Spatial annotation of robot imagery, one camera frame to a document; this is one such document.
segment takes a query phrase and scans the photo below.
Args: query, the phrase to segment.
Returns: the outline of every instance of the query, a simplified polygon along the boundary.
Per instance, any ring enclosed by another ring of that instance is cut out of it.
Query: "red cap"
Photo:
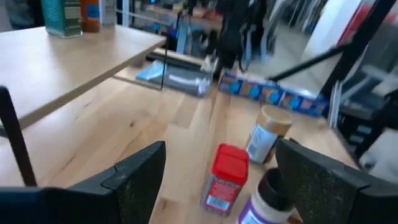
[[[244,185],[248,180],[249,156],[243,149],[220,144],[211,171],[217,178]]]

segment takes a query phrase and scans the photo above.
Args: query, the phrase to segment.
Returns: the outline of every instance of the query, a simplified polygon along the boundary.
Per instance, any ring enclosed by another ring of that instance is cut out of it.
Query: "green can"
[[[42,0],[45,29],[69,38],[82,35],[80,0]]]

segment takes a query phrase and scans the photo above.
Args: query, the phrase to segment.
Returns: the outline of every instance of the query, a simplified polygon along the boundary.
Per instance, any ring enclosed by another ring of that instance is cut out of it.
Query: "white label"
[[[263,162],[277,138],[277,134],[270,133],[256,124],[251,134],[251,140],[246,148],[250,160]]]
[[[211,195],[209,195],[209,197],[207,198],[206,204],[213,206],[215,208],[219,208],[224,211],[227,211],[227,209],[229,207],[229,202],[217,199]]]
[[[264,224],[258,220],[254,214],[249,210],[246,216],[243,218],[242,224]]]
[[[66,19],[79,19],[81,17],[80,7],[65,7]]]

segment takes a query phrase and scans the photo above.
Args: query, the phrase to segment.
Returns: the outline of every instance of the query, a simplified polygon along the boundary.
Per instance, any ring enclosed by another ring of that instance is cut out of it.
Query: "purple label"
[[[262,218],[254,209],[251,199],[248,200],[238,218],[238,224],[276,224]]]

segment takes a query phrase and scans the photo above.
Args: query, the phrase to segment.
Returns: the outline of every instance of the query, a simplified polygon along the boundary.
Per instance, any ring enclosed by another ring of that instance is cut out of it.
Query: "gold lid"
[[[261,107],[257,123],[266,130],[285,136],[292,125],[292,116],[289,112],[276,106],[265,105]]]

